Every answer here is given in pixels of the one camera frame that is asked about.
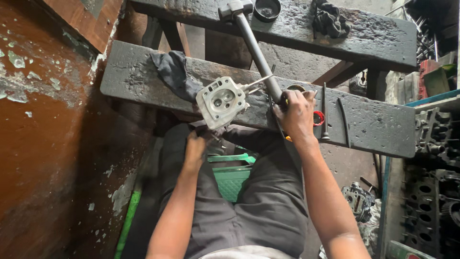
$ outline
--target hammer head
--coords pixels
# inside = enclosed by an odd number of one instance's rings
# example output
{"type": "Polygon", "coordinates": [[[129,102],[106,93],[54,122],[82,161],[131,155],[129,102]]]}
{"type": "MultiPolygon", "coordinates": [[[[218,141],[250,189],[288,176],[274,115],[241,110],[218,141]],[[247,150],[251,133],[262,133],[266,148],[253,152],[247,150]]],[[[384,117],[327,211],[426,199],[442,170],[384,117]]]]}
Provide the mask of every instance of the hammer head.
{"type": "Polygon", "coordinates": [[[233,20],[233,17],[239,13],[250,14],[253,12],[253,3],[251,0],[233,0],[226,6],[219,7],[219,18],[223,22],[233,20]]]}

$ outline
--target hammer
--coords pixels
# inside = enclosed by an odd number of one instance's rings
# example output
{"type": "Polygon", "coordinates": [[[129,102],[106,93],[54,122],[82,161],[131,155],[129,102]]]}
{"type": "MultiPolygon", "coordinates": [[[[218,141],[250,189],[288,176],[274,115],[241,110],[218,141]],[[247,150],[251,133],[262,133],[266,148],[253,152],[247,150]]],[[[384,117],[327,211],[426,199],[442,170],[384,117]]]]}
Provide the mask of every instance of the hammer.
{"type": "MultiPolygon", "coordinates": [[[[270,67],[265,60],[262,51],[257,44],[257,40],[254,37],[253,31],[249,26],[249,23],[246,20],[245,14],[250,14],[253,12],[253,3],[251,0],[233,0],[230,1],[226,6],[219,7],[219,18],[223,22],[236,22],[238,27],[240,27],[241,33],[243,35],[244,42],[251,53],[254,63],[257,66],[257,69],[260,72],[262,77],[272,75],[273,73],[270,70],[270,67]]],[[[270,95],[273,98],[273,101],[276,104],[281,103],[281,89],[276,82],[274,77],[270,77],[265,80],[270,95]]]]}

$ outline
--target person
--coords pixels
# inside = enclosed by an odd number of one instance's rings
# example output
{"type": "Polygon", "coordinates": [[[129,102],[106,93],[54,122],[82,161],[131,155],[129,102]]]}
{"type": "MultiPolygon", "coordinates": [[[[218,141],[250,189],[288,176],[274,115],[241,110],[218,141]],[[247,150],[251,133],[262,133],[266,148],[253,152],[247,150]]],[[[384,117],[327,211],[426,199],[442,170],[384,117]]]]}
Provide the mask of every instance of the person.
{"type": "Polygon", "coordinates": [[[164,138],[160,219],[147,259],[291,259],[304,250],[307,210],[329,259],[369,259],[351,209],[322,158],[313,135],[313,91],[283,92],[275,106],[292,142],[270,130],[230,125],[222,137],[259,153],[238,200],[219,193],[206,140],[188,124],[164,138]]]}

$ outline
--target brown wall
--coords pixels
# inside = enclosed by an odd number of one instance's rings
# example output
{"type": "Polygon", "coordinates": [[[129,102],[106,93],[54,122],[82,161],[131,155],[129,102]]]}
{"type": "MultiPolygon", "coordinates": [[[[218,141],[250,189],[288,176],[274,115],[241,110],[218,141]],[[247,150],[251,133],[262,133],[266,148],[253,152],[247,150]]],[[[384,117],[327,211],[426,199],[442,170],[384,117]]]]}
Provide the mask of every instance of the brown wall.
{"type": "Polygon", "coordinates": [[[151,112],[103,96],[103,62],[32,1],[0,14],[0,258],[112,258],[151,112]]]}

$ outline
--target dark gray pants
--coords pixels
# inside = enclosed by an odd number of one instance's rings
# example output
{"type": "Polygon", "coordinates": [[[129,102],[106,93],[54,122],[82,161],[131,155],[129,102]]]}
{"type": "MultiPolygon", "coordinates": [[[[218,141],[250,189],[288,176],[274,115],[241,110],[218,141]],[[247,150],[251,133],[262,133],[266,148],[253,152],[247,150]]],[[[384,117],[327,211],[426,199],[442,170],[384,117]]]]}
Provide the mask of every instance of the dark gray pants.
{"type": "MultiPolygon", "coordinates": [[[[192,126],[180,124],[164,138],[160,176],[166,206],[181,171],[187,136],[192,126]]],[[[192,232],[185,258],[244,245],[281,250],[298,258],[307,230],[302,171],[293,144],[279,133],[231,125],[223,138],[258,152],[243,193],[235,205],[222,198],[211,165],[201,166],[196,188],[192,232]]]]}

